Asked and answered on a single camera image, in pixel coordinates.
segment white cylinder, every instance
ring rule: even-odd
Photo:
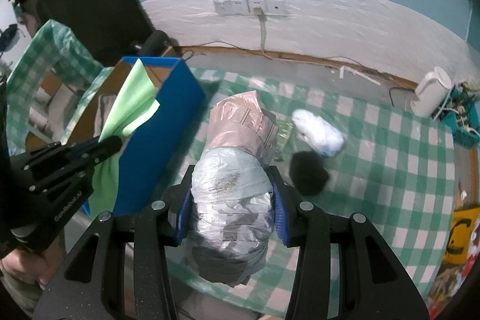
[[[444,101],[452,87],[452,81],[447,72],[440,67],[435,67],[432,72],[424,76],[415,89],[415,94],[410,101],[412,112],[419,117],[429,117]]]

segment green checkered tablecloth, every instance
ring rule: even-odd
[[[25,151],[28,116],[45,75],[54,70],[62,83],[91,90],[108,73],[70,28],[49,20],[35,34],[7,80],[7,139],[10,155]]]
[[[223,98],[258,90],[265,109],[288,120],[292,111],[321,115],[343,134],[346,145],[326,159],[330,181],[309,201],[341,216],[365,214],[393,248],[419,291],[428,293],[445,250],[453,212],[454,150],[450,129],[401,109],[363,99],[264,77],[192,69],[209,100],[162,176],[158,191],[179,183],[189,164],[198,161],[206,140],[209,109]],[[272,162],[288,178],[290,156],[308,146],[292,136],[282,162]],[[267,263],[246,286],[230,288],[196,276],[184,264],[183,248],[169,248],[169,273],[189,286],[235,305],[285,316],[298,258],[273,234]],[[332,246],[329,316],[338,311],[338,249]]]

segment black device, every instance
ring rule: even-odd
[[[121,139],[112,136],[70,146],[56,142],[11,157],[4,223],[12,236],[9,243],[2,238],[0,258],[19,244],[32,252],[46,250],[92,195],[94,166],[121,147]]]
[[[134,243],[134,291],[138,320],[176,320],[165,246],[186,236],[191,212],[191,165],[179,185],[140,213],[100,214],[50,281],[34,320],[129,319],[124,312],[123,270]],[[300,247],[287,320],[327,319],[330,244],[340,249],[340,305],[335,319],[426,320],[428,310],[393,251],[363,214],[326,214],[303,202],[271,166],[275,228],[288,247]]]

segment blue gripper pad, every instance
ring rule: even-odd
[[[272,186],[275,205],[275,230],[283,245],[288,247],[290,244],[289,217],[283,205],[277,184],[272,181]]]
[[[191,191],[185,193],[185,198],[180,206],[180,211],[177,214],[177,229],[175,231],[175,242],[180,245],[182,240],[187,236],[189,219],[191,215],[191,205],[193,197]]]

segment green cloth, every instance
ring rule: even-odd
[[[160,190],[179,183],[189,164],[200,159],[206,140],[209,110],[221,99],[257,90],[262,106],[277,119],[289,121],[293,110],[306,109],[339,129],[345,146],[325,159],[330,174],[326,188],[305,197],[325,212],[350,216],[364,213],[392,247],[423,296],[430,290],[447,244],[453,212],[454,145],[450,128],[389,105],[346,97],[322,86],[310,88],[263,76],[192,69],[209,107],[199,113],[160,179]],[[294,152],[309,147],[294,131],[277,165],[286,182]],[[274,233],[266,265],[246,286],[211,283],[186,265],[183,248],[167,248],[169,275],[190,287],[231,304],[285,317],[298,258],[298,248],[285,248]],[[339,300],[338,248],[332,246],[330,307]]]
[[[115,99],[99,141],[110,136],[130,136],[160,107],[156,94],[157,89],[138,59]],[[113,211],[119,187],[119,158],[120,153],[117,153],[95,167],[94,192],[88,199],[92,218],[100,212]]]

